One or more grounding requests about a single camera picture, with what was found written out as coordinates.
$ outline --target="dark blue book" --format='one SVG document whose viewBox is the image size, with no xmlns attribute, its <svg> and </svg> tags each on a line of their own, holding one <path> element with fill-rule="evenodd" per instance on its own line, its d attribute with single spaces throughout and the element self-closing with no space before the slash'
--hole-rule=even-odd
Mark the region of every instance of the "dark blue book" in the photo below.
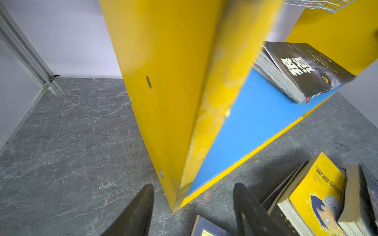
<svg viewBox="0 0 378 236">
<path fill-rule="evenodd" d="M 214 225 L 202 216 L 197 215 L 192 236 L 232 236 L 232 234 Z"/>
<path fill-rule="evenodd" d="M 367 189 L 369 191 L 370 201 L 373 207 L 373 212 L 375 216 L 375 223 L 378 226 L 378 180 L 374 175 L 367 169 L 367 167 L 361 162 L 362 171 L 365 176 L 367 183 Z"/>
</svg>

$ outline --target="white wire rack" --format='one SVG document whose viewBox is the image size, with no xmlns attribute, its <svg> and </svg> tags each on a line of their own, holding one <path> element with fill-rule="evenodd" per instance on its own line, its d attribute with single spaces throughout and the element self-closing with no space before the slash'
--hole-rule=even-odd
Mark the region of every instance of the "white wire rack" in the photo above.
<svg viewBox="0 0 378 236">
<path fill-rule="evenodd" d="M 304 6 L 311 9 L 324 9 L 328 13 L 335 13 L 354 0 L 286 0 L 286 4 Z"/>
</svg>

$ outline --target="gray marble tile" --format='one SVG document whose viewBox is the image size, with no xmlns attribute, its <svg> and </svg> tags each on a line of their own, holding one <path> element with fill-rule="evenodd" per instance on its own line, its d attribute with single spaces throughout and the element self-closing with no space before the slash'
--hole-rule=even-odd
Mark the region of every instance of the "gray marble tile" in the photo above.
<svg viewBox="0 0 378 236">
<path fill-rule="evenodd" d="M 144 184 L 149 235 L 190 235 L 197 214 L 236 234 L 232 190 L 258 199 L 324 151 L 378 176 L 378 129 L 336 94 L 177 213 L 170 212 L 122 80 L 57 78 L 0 158 L 0 235 L 100 235 Z"/>
</svg>

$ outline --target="open book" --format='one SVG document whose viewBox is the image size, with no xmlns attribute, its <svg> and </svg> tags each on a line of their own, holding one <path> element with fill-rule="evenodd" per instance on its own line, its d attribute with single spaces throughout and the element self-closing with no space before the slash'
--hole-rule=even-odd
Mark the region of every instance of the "open book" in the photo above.
<svg viewBox="0 0 378 236">
<path fill-rule="evenodd" d="M 307 43 L 265 42 L 254 68 L 296 103 L 356 77 Z"/>
</svg>

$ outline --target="blue board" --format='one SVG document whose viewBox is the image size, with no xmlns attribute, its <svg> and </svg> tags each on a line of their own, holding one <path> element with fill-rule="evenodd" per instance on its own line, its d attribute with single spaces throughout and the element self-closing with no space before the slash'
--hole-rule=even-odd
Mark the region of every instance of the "blue board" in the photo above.
<svg viewBox="0 0 378 236">
<path fill-rule="evenodd" d="M 297 104 L 253 69 L 187 195 L 192 194 L 337 90 L 314 97 L 308 104 Z"/>
</svg>

